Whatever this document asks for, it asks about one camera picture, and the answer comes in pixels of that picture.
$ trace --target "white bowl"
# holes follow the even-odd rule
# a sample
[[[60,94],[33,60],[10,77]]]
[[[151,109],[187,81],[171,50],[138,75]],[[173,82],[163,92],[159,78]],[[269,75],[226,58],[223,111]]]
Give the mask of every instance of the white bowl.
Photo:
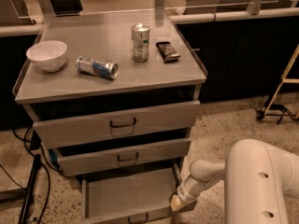
[[[67,61],[66,51],[67,45],[62,41],[43,41],[29,48],[26,56],[39,69],[55,72]]]

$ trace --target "drawer handle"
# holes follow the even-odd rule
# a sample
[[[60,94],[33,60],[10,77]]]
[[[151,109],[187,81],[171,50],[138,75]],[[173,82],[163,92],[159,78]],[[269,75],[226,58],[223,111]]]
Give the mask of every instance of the drawer handle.
[[[143,219],[143,220],[138,220],[138,221],[131,221],[131,219],[130,219],[130,217],[128,217],[128,221],[129,221],[129,223],[130,224],[139,224],[139,223],[144,223],[144,222],[147,222],[148,220],[149,220],[149,214],[148,213],[146,213],[146,218],[145,219]]]
[[[115,125],[113,124],[113,121],[110,122],[110,126],[111,128],[123,128],[123,127],[129,127],[129,126],[133,126],[136,124],[136,118],[133,118],[132,122],[129,123],[124,123],[124,124],[119,124],[119,125]]]
[[[136,152],[134,157],[128,159],[121,159],[120,155],[118,155],[118,161],[135,161],[138,159],[138,157],[139,157],[138,152]]]

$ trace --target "speckled floor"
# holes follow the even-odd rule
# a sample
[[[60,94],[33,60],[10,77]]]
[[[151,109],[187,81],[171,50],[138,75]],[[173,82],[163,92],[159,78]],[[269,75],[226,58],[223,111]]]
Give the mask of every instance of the speckled floor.
[[[266,97],[202,104],[196,124],[192,129],[192,145],[182,170],[183,179],[188,174],[190,163],[196,159],[207,161],[225,161],[230,147],[238,140],[254,138],[273,146],[283,148],[299,155],[299,122],[288,117],[277,125],[277,117],[266,116],[262,121],[255,118],[255,107],[262,107]],[[299,92],[282,94],[278,102],[286,105],[291,112],[299,107]],[[17,131],[20,136],[25,130]],[[12,131],[0,132],[0,164],[23,187],[26,186],[33,158],[27,154],[22,141]],[[80,191],[73,179],[61,177],[50,170],[51,192],[48,208],[43,222],[79,223]],[[0,171],[1,190],[15,189],[15,186]],[[31,220],[39,217],[47,193],[47,177],[40,170],[35,192],[35,209]],[[224,219],[224,182],[220,181],[212,189],[202,193],[195,209],[175,217],[152,221],[152,224],[195,224],[223,223]],[[298,223],[299,199],[286,198],[289,224]],[[1,223],[17,223],[21,202],[1,203]]]

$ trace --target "blue label can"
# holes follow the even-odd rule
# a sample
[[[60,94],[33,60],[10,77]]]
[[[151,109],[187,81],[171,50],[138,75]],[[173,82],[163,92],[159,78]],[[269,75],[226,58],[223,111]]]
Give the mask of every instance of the blue label can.
[[[116,63],[99,62],[85,56],[79,56],[77,58],[76,67],[80,73],[105,79],[113,80],[119,74],[119,66]]]

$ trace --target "soda can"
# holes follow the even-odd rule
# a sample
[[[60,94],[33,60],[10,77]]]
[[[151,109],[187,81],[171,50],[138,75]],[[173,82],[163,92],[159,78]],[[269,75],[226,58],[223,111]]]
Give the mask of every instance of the soda can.
[[[115,79],[119,74],[119,66],[116,63],[104,63],[95,59],[79,56],[76,67],[79,72],[105,79]]]
[[[144,62],[149,57],[150,27],[143,23],[132,26],[133,59]]]

